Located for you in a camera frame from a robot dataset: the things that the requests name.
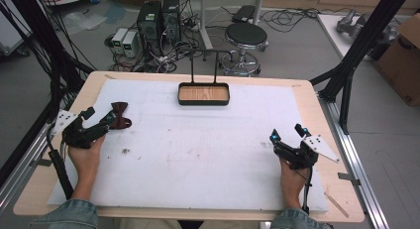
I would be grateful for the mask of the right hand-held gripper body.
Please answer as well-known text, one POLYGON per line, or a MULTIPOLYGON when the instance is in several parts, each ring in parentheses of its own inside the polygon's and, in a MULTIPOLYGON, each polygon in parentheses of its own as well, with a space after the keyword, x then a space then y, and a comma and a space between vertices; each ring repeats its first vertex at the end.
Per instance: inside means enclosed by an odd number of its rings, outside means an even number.
POLYGON ((273 146, 273 151, 280 159, 288 161, 293 170, 313 167, 320 156, 333 163, 340 161, 321 135, 302 138, 298 148, 292 148, 281 141, 277 146, 273 146))

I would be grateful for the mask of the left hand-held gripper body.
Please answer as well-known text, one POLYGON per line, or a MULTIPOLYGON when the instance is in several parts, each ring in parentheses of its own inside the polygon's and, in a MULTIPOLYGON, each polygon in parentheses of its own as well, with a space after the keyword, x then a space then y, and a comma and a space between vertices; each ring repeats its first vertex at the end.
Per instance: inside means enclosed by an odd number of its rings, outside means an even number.
POLYGON ((89 149, 92 142, 104 136, 109 127, 100 127, 97 124, 88 128, 83 127, 85 120, 79 114, 66 110, 59 110, 52 134, 55 136, 62 133, 62 140, 69 146, 81 149, 89 149))

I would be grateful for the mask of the dark red bow tie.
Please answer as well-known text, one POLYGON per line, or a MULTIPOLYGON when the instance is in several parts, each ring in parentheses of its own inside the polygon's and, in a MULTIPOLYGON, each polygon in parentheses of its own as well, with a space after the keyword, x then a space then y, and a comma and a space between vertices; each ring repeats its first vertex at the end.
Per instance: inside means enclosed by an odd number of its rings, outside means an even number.
POLYGON ((116 118, 112 122, 110 128, 112 130, 126 129, 132 126, 132 121, 129 118, 123 116, 123 113, 128 107, 127 102, 113 102, 111 104, 112 112, 116 115, 116 118))

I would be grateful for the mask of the person's right hand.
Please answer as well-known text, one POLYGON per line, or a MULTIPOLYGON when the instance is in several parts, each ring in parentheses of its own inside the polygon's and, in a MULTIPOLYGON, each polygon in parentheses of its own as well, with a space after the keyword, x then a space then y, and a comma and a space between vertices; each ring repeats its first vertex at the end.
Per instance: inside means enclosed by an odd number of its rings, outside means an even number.
POLYGON ((286 160, 281 160, 280 166, 280 185, 283 195, 285 197, 297 197, 305 185, 308 169, 292 170, 286 160))

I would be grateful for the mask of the thin wooden stick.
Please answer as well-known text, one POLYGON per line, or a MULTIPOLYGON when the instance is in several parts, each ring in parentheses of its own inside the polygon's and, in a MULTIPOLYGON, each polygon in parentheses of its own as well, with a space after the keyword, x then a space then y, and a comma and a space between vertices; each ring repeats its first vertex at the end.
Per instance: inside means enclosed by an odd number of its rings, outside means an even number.
POLYGON ((324 195, 346 218, 349 218, 349 213, 329 193, 324 192, 324 195))

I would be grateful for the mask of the denim sleeve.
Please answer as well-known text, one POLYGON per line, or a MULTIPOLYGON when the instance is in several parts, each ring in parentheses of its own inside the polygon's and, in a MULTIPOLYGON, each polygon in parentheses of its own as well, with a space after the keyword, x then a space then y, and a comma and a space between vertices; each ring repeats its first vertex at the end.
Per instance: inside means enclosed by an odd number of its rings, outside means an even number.
POLYGON ((52 212, 34 219, 29 229, 98 229, 96 206, 84 199, 70 199, 52 212))
POLYGON ((316 221, 302 209, 287 208, 272 220, 269 229, 334 229, 334 227, 316 221))

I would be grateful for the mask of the white foam mat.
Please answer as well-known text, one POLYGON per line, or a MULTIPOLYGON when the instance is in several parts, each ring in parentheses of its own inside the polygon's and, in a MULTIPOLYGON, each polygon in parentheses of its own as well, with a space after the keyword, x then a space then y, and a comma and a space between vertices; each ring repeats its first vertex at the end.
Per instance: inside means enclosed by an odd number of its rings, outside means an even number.
POLYGON ((109 79, 89 125, 122 101, 131 127, 110 131, 91 200, 97 206, 280 210, 280 166, 269 139, 301 139, 293 91, 231 84, 226 106, 181 106, 170 81, 109 79))

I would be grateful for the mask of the white power supply unit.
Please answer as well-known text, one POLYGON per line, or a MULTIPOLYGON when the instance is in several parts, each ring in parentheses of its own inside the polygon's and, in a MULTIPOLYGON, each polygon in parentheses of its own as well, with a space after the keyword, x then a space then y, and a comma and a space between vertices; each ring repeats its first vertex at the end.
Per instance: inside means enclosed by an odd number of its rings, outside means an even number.
POLYGON ((113 46, 113 51, 116 55, 122 55, 124 53, 123 41, 127 33, 127 28, 120 28, 112 38, 111 43, 113 46))
POLYGON ((129 31, 123 41, 123 50, 126 57, 135 57, 138 52, 137 33, 129 31))

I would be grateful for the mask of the left denim sleeve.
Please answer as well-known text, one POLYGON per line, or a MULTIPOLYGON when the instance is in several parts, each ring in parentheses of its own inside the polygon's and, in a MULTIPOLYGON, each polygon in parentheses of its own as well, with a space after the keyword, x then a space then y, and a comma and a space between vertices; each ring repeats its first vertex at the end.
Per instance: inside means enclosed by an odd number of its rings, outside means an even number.
POLYGON ((52 212, 34 219, 29 229, 98 229, 96 206, 84 199, 70 199, 52 212))

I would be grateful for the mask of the black tray stand wooden base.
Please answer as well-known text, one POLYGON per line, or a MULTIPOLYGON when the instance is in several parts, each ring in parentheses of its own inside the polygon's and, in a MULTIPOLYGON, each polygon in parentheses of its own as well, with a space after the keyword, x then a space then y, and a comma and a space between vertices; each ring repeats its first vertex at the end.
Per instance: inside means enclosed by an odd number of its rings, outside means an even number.
POLYGON ((195 53, 195 49, 189 51, 190 80, 178 84, 178 104, 183 106, 227 106, 230 102, 230 87, 228 83, 217 81, 218 63, 215 63, 211 82, 197 82, 194 79, 195 53))

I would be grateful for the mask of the brown cardboard box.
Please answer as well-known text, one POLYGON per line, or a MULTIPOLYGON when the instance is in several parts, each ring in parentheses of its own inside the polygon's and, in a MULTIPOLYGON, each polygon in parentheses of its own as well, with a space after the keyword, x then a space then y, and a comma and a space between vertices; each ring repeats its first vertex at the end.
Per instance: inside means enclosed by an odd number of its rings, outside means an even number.
POLYGON ((408 106, 420 106, 420 13, 397 31, 398 37, 374 67, 408 106))

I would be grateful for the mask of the flat black device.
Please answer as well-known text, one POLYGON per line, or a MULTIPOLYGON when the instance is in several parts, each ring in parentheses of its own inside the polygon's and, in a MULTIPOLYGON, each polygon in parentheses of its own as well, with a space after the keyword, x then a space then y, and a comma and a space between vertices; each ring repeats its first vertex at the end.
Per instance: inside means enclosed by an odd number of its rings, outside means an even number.
POLYGON ((232 17, 234 23, 251 23, 254 18, 256 7, 254 5, 242 6, 232 17))

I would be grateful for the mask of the small metal bracket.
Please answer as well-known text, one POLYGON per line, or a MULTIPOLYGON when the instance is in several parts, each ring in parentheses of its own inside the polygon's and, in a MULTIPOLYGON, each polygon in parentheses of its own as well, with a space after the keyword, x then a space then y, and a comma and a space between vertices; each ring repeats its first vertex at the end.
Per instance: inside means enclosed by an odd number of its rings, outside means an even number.
POLYGON ((349 181, 352 186, 359 186, 361 184, 361 181, 357 178, 355 178, 352 174, 350 173, 343 173, 343 172, 339 172, 338 173, 338 178, 342 179, 342 180, 347 180, 349 181))

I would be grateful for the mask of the aluminium rail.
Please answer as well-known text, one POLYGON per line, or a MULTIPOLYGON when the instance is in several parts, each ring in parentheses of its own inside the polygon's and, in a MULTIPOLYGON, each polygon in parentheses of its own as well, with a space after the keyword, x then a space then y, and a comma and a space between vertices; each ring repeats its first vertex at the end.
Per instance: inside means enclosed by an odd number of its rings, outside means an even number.
POLYGON ((0 183, 0 215, 8 208, 19 188, 27 181, 35 164, 47 147, 47 134, 50 124, 44 124, 35 131, 29 132, 11 156, 8 167, 0 170, 8 176, 0 183))
POLYGON ((336 138, 342 160, 350 174, 352 185, 370 226, 373 229, 390 229, 351 135, 339 123, 340 110, 337 104, 328 102, 321 97, 318 100, 330 125, 332 134, 336 138))

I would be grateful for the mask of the black metal frame stand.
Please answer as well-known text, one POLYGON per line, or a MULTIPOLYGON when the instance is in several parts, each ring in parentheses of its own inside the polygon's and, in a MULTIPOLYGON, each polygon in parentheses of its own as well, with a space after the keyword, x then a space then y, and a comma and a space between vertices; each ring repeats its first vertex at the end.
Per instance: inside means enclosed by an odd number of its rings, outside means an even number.
POLYGON ((397 14, 405 1, 380 0, 342 60, 331 70, 310 80, 312 85, 328 80, 327 85, 319 91, 319 96, 327 102, 334 103, 338 93, 342 92, 339 126, 346 135, 349 134, 348 116, 354 73, 368 50, 373 47, 379 34, 397 14))
POLYGON ((12 172, 17 168, 23 155, 29 150, 29 144, 35 139, 36 134, 57 115, 59 103, 63 97, 81 89, 84 84, 81 74, 89 74, 95 71, 93 66, 86 65, 66 51, 56 35, 46 11, 44 11, 42 0, 11 0, 11 2, 26 22, 25 27, 29 27, 32 31, 31 37, 24 33, 17 24, 19 18, 15 18, 8 5, 1 0, 0 12, 15 28, 50 78, 51 100, 0 169, 0 187, 3 187, 7 180, 11 178, 12 172))

